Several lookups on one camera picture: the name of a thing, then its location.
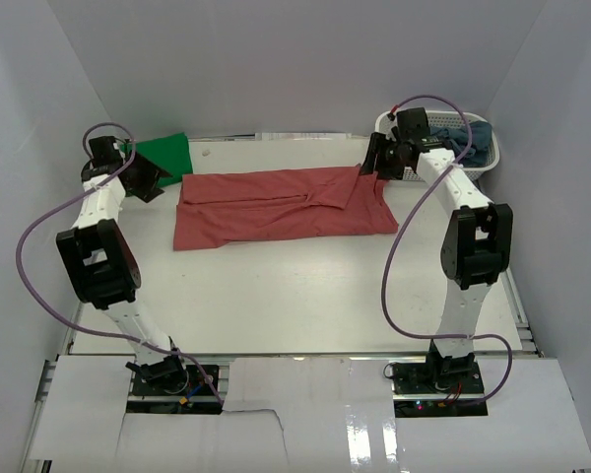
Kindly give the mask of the red t shirt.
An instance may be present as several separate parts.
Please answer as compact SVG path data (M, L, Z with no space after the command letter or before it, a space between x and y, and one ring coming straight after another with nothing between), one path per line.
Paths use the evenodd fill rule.
M385 184L358 166L188 174L176 206L173 249L394 234L398 223L384 200Z

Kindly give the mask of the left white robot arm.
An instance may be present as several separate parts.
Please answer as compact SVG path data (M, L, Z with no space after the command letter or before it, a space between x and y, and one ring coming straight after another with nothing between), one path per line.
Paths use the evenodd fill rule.
M129 146L113 136L93 138L89 145L92 158L81 180L92 194L72 228L57 235L58 251L79 300L107 315L130 338L136 360L127 368L153 389L179 393L189 383L188 368L171 337L137 302L139 266L117 223L127 196L152 202L164 194L158 183L169 173L137 153L127 170L105 184L129 159Z

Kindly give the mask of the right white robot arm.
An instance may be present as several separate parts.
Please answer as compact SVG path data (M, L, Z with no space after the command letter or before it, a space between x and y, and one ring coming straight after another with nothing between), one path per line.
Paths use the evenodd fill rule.
M421 107L380 115L361 166L363 174L393 179L406 170L427 184L449 218L440 250L447 290L438 329L426 338L425 361L394 364L384 374L398 394L480 394L476 329L486 296L509 265L513 213L476 187L451 141L431 132Z

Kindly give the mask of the folded green t shirt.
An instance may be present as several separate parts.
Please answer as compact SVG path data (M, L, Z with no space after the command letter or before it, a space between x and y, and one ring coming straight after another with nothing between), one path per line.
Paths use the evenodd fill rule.
M136 153L172 174L159 181L160 189L179 183L184 175L193 172L189 142L184 133L138 142Z

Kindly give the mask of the white plastic basket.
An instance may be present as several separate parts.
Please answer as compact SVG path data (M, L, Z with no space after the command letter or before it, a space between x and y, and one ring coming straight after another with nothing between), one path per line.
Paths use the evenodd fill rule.
M427 122L429 126L438 126L438 127L453 127L459 128L465 126L463 119L459 116L456 111L451 110L435 110L435 109L427 109ZM471 112L464 113L466 120L469 122L475 121L484 121L487 122L485 119L480 117L477 114ZM499 162L499 147L496 136L494 131L492 130L492 142L490 145L489 151L489 160L488 163L483 168L467 168L464 167L465 172L469 175L472 180L477 180L484 172L494 169L498 162Z

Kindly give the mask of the blue t shirt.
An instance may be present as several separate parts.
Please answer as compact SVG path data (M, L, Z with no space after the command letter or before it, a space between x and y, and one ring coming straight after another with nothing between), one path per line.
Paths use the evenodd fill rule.
M483 168L489 160L493 128L484 121L471 122L470 127L471 135L468 135L464 126L459 128L431 126L429 130L432 135L448 142L456 157L462 153L468 143L471 143L461 164L467 168Z

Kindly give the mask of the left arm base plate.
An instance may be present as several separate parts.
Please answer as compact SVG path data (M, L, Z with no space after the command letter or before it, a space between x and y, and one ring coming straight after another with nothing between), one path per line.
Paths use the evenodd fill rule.
M170 388L150 386L137 374L132 376L126 403L128 414L220 415L223 407L194 365Z

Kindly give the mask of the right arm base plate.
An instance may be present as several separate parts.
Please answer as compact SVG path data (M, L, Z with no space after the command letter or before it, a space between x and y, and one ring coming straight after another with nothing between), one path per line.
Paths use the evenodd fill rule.
M469 374L452 380L434 381L426 363L390 362L383 376L391 382L397 419L486 417L489 409L477 363Z

